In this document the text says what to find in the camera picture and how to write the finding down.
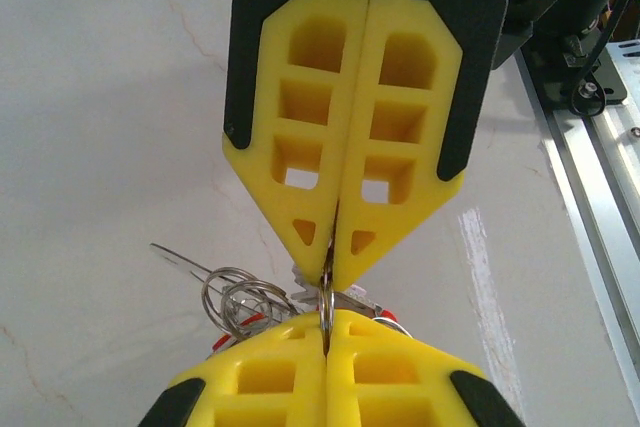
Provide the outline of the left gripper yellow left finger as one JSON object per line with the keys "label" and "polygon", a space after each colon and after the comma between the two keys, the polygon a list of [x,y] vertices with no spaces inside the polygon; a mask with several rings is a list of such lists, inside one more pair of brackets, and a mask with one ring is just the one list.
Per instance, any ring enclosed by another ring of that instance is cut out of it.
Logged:
{"label": "left gripper yellow left finger", "polygon": [[299,315],[178,374],[137,427],[324,427],[319,315]]}

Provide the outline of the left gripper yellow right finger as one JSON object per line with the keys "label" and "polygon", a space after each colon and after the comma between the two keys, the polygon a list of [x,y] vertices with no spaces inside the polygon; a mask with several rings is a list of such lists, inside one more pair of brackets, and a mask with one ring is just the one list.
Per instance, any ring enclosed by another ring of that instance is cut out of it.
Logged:
{"label": "left gripper yellow right finger", "polygon": [[347,310],[335,313],[326,427],[525,427],[477,366]]}

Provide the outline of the large metal keyring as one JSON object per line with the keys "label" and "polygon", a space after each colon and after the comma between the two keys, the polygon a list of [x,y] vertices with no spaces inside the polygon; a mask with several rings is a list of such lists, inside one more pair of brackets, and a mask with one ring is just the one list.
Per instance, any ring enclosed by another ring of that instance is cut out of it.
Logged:
{"label": "large metal keyring", "polygon": [[333,264],[334,245],[330,244],[318,287],[319,325],[325,356],[328,355],[330,350],[331,334],[334,325],[335,297],[333,288]]}

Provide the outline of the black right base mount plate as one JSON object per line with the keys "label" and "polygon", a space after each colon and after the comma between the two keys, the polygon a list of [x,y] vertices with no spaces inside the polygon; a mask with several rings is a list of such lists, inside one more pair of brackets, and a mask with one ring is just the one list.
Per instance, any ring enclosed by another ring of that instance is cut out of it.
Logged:
{"label": "black right base mount plate", "polygon": [[607,106],[619,104],[627,96],[626,88],[621,83],[615,88],[603,85],[593,73],[563,86],[560,93],[567,109],[582,118],[599,116]]}

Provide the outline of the aluminium front rail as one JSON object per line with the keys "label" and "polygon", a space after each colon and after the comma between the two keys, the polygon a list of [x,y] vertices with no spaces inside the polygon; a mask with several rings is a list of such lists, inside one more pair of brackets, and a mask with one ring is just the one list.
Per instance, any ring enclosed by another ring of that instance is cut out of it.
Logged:
{"label": "aluminium front rail", "polygon": [[605,342],[599,354],[581,364],[587,371],[614,374],[623,389],[619,398],[632,407],[640,427],[640,226],[595,121],[543,106],[527,60],[527,54],[516,55],[589,282],[583,289],[587,307],[568,311],[577,332],[597,323]]}

